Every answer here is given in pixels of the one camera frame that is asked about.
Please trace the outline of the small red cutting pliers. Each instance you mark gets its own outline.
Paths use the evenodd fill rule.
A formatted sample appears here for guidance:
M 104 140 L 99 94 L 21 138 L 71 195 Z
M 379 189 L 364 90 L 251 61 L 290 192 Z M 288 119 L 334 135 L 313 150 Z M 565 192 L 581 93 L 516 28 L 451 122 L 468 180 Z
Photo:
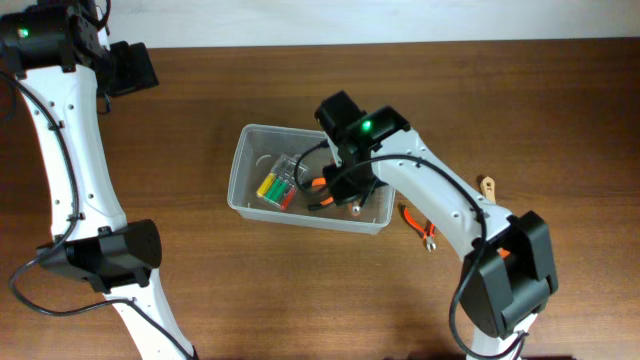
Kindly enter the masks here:
M 427 221 L 425 225 L 421 225 L 410 214 L 406 205 L 400 204 L 398 206 L 400 215 L 407 225 L 409 225 L 422 239 L 424 247 L 428 252 L 432 252 L 437 249 L 435 243 L 435 225 Z

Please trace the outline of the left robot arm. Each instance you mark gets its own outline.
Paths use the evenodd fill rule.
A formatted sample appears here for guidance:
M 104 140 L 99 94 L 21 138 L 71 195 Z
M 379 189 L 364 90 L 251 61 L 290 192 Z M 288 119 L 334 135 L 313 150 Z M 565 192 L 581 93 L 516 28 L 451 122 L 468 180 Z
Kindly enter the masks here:
M 100 293 L 143 358 L 193 359 L 161 285 L 157 226 L 126 218 L 106 163 L 99 116 L 158 83 L 145 45 L 109 41 L 109 15 L 92 1 L 40 1 L 1 18 L 2 77 L 29 110 L 51 197 L 52 241 L 34 264 Z

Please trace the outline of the orange black long-nose pliers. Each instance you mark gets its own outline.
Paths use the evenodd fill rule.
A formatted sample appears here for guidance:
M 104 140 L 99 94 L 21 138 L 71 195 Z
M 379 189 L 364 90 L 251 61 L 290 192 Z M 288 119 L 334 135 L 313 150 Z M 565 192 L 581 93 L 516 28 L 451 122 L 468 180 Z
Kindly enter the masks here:
M 324 177 L 316 177 L 304 182 L 301 190 L 311 198 L 307 205 L 310 212 L 319 211 L 335 204 L 334 198 L 328 192 L 328 181 Z

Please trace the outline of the wooden handle orange scraper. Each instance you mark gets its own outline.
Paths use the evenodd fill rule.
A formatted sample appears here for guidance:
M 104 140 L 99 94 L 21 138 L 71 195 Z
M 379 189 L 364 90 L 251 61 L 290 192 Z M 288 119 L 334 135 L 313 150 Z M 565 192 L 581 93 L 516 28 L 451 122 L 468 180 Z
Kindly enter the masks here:
M 496 183 L 490 176 L 485 176 L 480 181 L 482 195 L 492 203 L 496 202 Z

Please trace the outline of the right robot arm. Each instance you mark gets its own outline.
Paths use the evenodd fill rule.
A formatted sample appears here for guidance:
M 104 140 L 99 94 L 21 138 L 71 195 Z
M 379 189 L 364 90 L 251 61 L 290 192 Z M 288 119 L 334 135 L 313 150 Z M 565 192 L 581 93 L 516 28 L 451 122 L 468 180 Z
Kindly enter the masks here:
M 367 113 L 343 91 L 314 114 L 334 162 L 323 170 L 338 206 L 381 186 L 403 194 L 462 262 L 449 307 L 454 341 L 470 359 L 518 359 L 529 329 L 559 284 L 549 227 L 515 216 L 440 161 L 395 109 Z

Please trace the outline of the clear case coloured screwdrivers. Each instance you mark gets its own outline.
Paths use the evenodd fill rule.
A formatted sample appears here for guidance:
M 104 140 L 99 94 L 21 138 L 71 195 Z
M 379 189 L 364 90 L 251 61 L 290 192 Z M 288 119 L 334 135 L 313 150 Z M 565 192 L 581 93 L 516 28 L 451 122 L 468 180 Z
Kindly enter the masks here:
M 296 163 L 296 159 L 281 155 L 256 190 L 257 197 L 280 211 L 286 210 L 297 192 L 294 176 L 302 180 L 306 172 L 302 164 L 296 167 Z

